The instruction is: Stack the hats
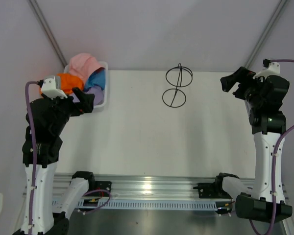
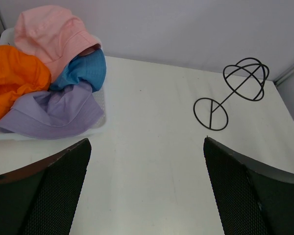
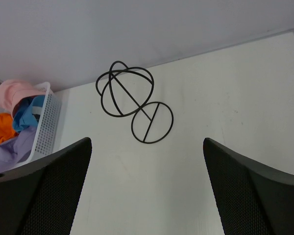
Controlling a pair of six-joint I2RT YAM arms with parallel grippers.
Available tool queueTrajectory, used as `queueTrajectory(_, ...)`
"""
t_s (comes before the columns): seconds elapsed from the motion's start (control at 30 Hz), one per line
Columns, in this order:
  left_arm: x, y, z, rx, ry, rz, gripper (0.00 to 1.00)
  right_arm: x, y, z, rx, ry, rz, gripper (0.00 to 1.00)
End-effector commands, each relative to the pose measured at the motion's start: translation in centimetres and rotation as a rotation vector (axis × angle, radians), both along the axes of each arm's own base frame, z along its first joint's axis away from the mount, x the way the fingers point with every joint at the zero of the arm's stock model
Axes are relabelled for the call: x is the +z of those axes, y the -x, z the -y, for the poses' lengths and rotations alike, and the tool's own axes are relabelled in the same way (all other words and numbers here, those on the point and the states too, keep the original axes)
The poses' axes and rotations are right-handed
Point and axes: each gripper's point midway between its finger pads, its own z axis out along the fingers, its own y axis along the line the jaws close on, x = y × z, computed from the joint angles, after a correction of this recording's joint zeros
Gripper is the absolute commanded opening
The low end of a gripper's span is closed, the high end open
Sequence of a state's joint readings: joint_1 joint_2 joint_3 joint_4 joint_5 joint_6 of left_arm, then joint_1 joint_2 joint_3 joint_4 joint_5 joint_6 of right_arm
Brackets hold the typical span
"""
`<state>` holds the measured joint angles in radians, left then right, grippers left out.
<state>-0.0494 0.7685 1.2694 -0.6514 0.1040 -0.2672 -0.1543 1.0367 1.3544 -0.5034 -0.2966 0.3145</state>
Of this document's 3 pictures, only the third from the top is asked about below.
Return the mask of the lavender bucket hat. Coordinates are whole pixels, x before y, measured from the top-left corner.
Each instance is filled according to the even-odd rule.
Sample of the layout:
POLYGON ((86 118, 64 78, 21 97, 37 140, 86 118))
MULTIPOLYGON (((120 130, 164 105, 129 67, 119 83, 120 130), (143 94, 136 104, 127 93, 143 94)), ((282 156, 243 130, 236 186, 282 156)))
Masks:
POLYGON ((32 150, 37 128, 30 126, 17 137, 0 144, 0 173, 11 169, 20 160, 26 160, 32 150))

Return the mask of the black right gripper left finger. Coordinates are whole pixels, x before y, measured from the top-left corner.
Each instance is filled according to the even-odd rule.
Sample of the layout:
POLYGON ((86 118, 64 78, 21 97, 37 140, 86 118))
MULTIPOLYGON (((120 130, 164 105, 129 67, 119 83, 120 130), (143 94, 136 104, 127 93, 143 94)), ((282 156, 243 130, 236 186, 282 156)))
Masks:
POLYGON ((91 159, 83 138, 0 173, 0 235, 68 235, 91 159))

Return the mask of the pink bucket hat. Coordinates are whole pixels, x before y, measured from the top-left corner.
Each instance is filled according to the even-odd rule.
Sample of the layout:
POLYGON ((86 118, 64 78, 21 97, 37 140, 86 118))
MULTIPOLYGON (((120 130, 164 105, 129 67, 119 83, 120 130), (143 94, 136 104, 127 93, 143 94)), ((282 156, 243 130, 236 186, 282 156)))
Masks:
POLYGON ((0 85, 0 108, 15 115, 18 104, 28 97, 44 95, 45 93, 35 88, 27 81, 10 79, 0 85))

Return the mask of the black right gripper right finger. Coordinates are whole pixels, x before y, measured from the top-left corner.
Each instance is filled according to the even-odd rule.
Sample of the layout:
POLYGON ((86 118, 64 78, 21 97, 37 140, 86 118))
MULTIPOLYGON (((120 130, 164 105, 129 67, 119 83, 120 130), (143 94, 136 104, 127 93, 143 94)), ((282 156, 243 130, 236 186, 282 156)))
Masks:
POLYGON ((203 154, 226 235, 294 235, 294 175, 211 138, 203 154))

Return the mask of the blue bucket hat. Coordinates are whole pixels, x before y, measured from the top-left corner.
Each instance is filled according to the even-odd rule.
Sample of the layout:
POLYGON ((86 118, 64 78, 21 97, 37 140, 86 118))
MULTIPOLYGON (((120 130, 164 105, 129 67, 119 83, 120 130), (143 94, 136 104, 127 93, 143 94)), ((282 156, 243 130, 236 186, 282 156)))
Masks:
POLYGON ((44 101, 45 95, 21 100, 12 122, 12 127, 17 133, 29 127, 38 127, 44 101))

